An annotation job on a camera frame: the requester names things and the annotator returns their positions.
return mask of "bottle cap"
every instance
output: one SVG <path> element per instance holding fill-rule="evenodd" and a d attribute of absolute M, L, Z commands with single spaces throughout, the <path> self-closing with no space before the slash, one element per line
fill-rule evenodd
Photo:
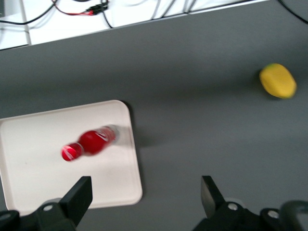
<path fill-rule="evenodd" d="M 117 129 L 115 125 L 112 125 L 112 124 L 108 124 L 105 127 L 108 127 L 111 131 L 114 132 L 114 137 L 113 137 L 112 142 L 115 143 L 119 139 L 119 130 Z"/>
<path fill-rule="evenodd" d="M 79 143 L 71 143 L 62 148 L 62 157 L 66 161 L 75 160 L 83 153 L 83 148 Z"/>

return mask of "red bottle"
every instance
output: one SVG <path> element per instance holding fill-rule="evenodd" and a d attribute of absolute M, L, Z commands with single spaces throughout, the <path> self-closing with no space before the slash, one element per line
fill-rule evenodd
<path fill-rule="evenodd" d="M 83 133 L 77 142 L 62 148 L 62 157 L 66 161 L 77 159 L 83 154 L 95 155 L 117 139 L 117 129 L 107 125 Z"/>

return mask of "plastic tray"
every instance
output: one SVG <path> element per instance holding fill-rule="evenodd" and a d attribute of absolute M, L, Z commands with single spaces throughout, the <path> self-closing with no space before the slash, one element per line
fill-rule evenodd
<path fill-rule="evenodd" d="M 63 145 L 113 124 L 119 139 L 95 156 L 66 162 Z M 6 206 L 21 215 L 62 198 L 81 176 L 92 177 L 90 208 L 131 205 L 142 197 L 129 110 L 106 101 L 0 120 L 0 174 Z"/>

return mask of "gray table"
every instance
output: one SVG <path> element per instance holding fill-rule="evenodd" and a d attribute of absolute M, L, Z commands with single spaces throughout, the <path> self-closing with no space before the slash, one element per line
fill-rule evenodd
<path fill-rule="evenodd" d="M 143 198 L 88 210 L 79 230 L 187 231 L 205 216 L 202 175 L 255 213 L 308 200 L 307 42 L 271 0 L 2 51 L 0 117 L 127 102 Z M 293 99 L 262 89 L 272 62 L 294 75 Z"/>

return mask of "white surface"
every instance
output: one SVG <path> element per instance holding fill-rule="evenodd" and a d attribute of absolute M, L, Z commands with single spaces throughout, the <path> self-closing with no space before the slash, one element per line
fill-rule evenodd
<path fill-rule="evenodd" d="M 23 22 L 19 0 L 4 1 L 5 17 L 0 20 Z M 28 45 L 26 27 L 0 23 L 0 50 Z"/>
<path fill-rule="evenodd" d="M 35 18 L 51 5 L 51 0 L 23 1 L 27 20 Z M 192 1 L 187 0 L 186 10 Z M 192 10 L 221 6 L 233 2 L 237 2 L 237 0 L 197 0 Z M 155 18 L 161 17 L 170 3 L 171 0 L 161 0 Z M 79 13 L 96 4 L 100 4 L 100 0 L 90 0 L 87 2 L 73 0 L 58 1 L 59 8 L 68 13 Z M 156 4 L 157 0 L 111 0 L 109 9 L 105 13 L 110 24 L 113 27 L 119 27 L 148 21 L 153 15 Z M 185 0 L 176 0 L 167 16 L 182 13 L 184 5 Z M 55 9 L 52 9 L 46 17 L 31 23 L 29 26 L 32 44 L 66 39 L 109 29 L 101 13 L 96 16 L 69 16 Z"/>
<path fill-rule="evenodd" d="M 72 162 L 61 147 L 85 131 L 113 124 L 119 140 Z M 21 215 L 62 198 L 82 176 L 92 177 L 90 208 L 130 205 L 142 196 L 129 111 L 107 101 L 0 120 L 0 173 L 8 209 Z"/>

